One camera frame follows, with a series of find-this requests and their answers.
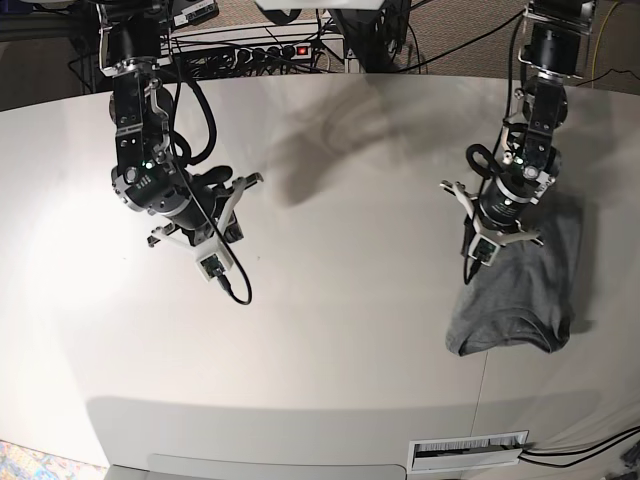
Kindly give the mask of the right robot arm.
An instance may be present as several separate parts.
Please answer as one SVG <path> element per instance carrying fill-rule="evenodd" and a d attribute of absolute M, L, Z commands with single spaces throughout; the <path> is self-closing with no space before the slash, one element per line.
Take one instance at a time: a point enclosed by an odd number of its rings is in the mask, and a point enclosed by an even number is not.
<path fill-rule="evenodd" d="M 99 67 L 112 81 L 110 115 L 116 127 L 114 193 L 135 212 L 167 219 L 160 233 L 181 232 L 195 247 L 216 234 L 228 244 L 243 232 L 232 204 L 261 181 L 259 173 L 234 177 L 228 165 L 192 175 L 188 167 L 206 160 L 217 142 L 213 111 L 196 81 L 175 65 L 170 53 L 170 1 L 99 1 Z M 204 114 L 208 138 L 195 154 L 175 129 L 177 94 L 163 77 L 188 85 Z"/>

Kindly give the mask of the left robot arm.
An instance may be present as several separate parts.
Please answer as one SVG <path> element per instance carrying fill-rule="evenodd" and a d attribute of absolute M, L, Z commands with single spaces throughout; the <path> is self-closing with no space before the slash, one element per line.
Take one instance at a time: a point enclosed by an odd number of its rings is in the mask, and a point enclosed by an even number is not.
<path fill-rule="evenodd" d="M 559 175 L 561 154 L 555 131 L 568 114 L 565 82 L 579 79 L 586 67 L 596 4 L 593 1 L 531 1 L 522 15 L 529 41 L 518 60 L 533 69 L 509 101 L 498 146 L 470 145 L 467 163 L 480 177 L 472 194 L 460 182 L 440 186 L 463 206 L 466 234 L 462 253 L 476 265 L 491 265 L 501 249 L 542 241 L 521 224 L 524 210 L 537 204 Z"/>

